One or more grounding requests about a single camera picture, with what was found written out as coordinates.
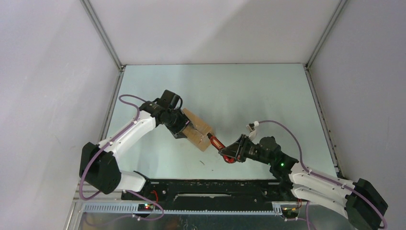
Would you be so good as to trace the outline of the red black utility knife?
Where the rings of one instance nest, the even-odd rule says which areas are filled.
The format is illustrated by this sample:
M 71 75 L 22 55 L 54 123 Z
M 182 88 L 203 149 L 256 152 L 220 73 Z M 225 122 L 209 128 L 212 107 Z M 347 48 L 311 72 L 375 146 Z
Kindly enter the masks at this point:
M 225 145 L 224 145 L 215 135 L 213 135 L 212 133 L 207 133 L 207 137 L 209 138 L 211 145 L 212 145 L 213 147 L 215 147 L 218 151 L 220 151 L 220 150 L 222 150 L 222 149 L 225 148 Z M 224 156 L 224 155 L 223 155 L 222 157 L 223 157 L 223 159 L 224 159 L 224 161 L 225 161 L 226 163 L 232 164 L 232 163 L 235 163 L 235 162 L 236 162 L 235 159 L 230 158 L 230 157 L 228 157 L 228 156 Z

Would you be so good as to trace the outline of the brown cardboard express box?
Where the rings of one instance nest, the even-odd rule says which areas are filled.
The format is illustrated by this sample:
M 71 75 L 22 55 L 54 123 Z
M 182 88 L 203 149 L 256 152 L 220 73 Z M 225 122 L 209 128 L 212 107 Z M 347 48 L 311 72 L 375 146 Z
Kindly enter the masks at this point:
M 183 108 L 182 111 L 190 120 L 189 124 L 186 126 L 182 133 L 186 136 L 187 140 L 192 143 L 197 149 L 202 152 L 206 151 L 207 148 L 211 145 L 207 134 L 213 134 L 213 128 L 187 108 Z

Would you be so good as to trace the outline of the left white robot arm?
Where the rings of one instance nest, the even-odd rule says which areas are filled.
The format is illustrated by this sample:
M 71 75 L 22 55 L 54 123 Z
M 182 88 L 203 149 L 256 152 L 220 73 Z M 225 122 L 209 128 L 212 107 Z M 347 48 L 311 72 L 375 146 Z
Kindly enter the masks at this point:
M 135 116 L 115 134 L 97 144 L 86 143 L 79 168 L 81 199 L 89 200 L 83 195 L 84 183 L 96 188 L 96 194 L 125 190 L 133 191 L 139 199 L 147 199 L 151 195 L 147 178 L 138 172 L 120 169 L 119 163 L 134 144 L 159 125 L 164 125 L 175 139 L 185 138 L 183 131 L 193 124 L 182 105 L 183 99 L 178 94 L 165 90 L 153 101 L 142 100 L 142 104 L 135 107 Z

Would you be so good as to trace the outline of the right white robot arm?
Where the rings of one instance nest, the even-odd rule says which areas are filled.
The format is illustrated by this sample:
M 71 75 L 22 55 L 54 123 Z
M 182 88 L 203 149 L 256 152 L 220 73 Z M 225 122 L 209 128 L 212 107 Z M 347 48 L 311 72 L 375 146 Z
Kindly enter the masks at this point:
M 246 135 L 219 154 L 231 161 L 246 159 L 270 166 L 270 173 L 280 182 L 279 196 L 294 197 L 328 208 L 346 218 L 358 230 L 386 230 L 384 215 L 388 204 L 371 182 L 360 178 L 354 182 L 337 178 L 306 166 L 284 152 L 274 137 L 262 138 L 255 144 Z

